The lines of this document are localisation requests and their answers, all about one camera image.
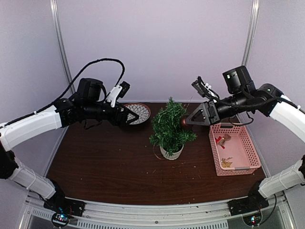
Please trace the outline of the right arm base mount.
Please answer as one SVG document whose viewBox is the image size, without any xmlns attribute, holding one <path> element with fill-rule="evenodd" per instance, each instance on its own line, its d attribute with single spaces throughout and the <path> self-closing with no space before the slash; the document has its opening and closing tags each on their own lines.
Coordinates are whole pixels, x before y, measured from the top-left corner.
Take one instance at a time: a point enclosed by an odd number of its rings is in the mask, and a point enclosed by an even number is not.
<svg viewBox="0 0 305 229">
<path fill-rule="evenodd" d="M 254 198 L 233 199 L 227 202 L 231 216 L 258 211 L 269 206 L 267 200 L 257 200 Z"/>
</svg>

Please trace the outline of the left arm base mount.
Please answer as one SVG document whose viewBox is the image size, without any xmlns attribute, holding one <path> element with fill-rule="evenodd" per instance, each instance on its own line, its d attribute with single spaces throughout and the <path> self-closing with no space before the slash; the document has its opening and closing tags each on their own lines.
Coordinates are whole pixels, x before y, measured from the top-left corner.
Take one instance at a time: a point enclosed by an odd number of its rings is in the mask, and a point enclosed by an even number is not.
<svg viewBox="0 0 305 229">
<path fill-rule="evenodd" d="M 68 216 L 81 217 L 84 212 L 85 202 L 66 198 L 63 203 L 54 204 L 47 200 L 44 202 L 43 207 Z"/>
</svg>

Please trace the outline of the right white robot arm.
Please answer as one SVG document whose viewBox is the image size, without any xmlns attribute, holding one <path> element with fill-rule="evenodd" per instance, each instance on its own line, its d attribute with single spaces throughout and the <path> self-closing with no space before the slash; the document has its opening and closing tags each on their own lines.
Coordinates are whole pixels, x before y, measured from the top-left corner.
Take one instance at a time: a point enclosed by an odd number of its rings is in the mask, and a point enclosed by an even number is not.
<svg viewBox="0 0 305 229">
<path fill-rule="evenodd" d="M 200 76 L 192 82 L 192 87 L 198 94 L 208 100 L 185 118 L 185 125 L 213 126 L 222 119 L 244 112 L 258 111 L 282 126 L 283 133 L 274 133 L 277 139 L 271 140 L 271 143 L 279 143 L 290 150 L 295 147 L 285 140 L 285 137 L 295 137 L 294 143 L 305 141 L 305 112 L 280 89 L 270 83 L 256 87 L 244 65 L 224 72 L 223 78 L 230 94 L 223 99 Z M 305 159 L 302 157 L 291 166 L 254 184 L 244 200 L 244 206 L 247 210 L 253 211 L 264 199 L 304 184 Z"/>
</svg>

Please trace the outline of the small green christmas tree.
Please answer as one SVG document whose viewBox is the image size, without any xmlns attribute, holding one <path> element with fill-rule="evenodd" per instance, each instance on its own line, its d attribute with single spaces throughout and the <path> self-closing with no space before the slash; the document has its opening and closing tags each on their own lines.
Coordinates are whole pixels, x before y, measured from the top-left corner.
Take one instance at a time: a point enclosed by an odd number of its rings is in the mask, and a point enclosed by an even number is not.
<svg viewBox="0 0 305 229">
<path fill-rule="evenodd" d="M 166 107 L 161 108 L 151 121 L 153 134 L 149 138 L 150 143 L 158 146 L 167 160 L 178 159 L 185 143 L 197 138 L 193 130 L 181 127 L 180 121 L 184 115 L 186 108 L 169 97 Z"/>
</svg>

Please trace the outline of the red bauble ornament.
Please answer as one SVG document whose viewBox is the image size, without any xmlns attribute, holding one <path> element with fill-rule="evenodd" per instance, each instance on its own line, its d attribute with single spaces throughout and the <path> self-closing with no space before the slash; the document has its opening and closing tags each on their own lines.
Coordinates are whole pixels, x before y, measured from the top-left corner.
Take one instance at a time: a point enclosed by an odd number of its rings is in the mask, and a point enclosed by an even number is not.
<svg viewBox="0 0 305 229">
<path fill-rule="evenodd" d="M 193 126 L 186 123 L 187 117 L 188 117 L 188 115 L 184 115 L 184 116 L 181 117 L 180 125 L 181 125 L 181 128 L 186 129 L 186 130 L 190 130 L 190 129 L 192 129 Z"/>
</svg>

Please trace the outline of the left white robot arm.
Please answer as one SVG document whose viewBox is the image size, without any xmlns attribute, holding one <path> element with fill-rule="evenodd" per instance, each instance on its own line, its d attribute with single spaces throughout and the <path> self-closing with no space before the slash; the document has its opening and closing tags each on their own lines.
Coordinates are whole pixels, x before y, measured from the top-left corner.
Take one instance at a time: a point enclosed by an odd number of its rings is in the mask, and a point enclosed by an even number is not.
<svg viewBox="0 0 305 229">
<path fill-rule="evenodd" d="M 139 116 L 117 102 L 128 92 L 130 85 L 122 82 L 107 93 L 102 81 L 82 78 L 77 91 L 69 98 L 60 97 L 41 111 L 35 111 L 17 121 L 0 125 L 0 177 L 39 194 L 58 212 L 69 204 L 56 182 L 35 173 L 16 158 L 13 148 L 31 138 L 51 130 L 68 127 L 76 122 L 106 120 L 113 126 L 124 126 Z"/>
</svg>

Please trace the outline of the red burlap bow ornament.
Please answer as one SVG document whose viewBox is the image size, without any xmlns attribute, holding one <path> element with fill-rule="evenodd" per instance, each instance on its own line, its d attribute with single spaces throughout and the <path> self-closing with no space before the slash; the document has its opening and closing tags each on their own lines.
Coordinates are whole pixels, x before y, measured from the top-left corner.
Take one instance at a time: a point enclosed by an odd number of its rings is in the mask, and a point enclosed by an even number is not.
<svg viewBox="0 0 305 229">
<path fill-rule="evenodd" d="M 221 147 L 222 149 L 225 149 L 225 143 L 227 141 L 230 141 L 232 137 L 229 134 L 224 134 L 223 136 L 218 136 L 215 137 L 214 139 L 217 146 Z"/>
</svg>

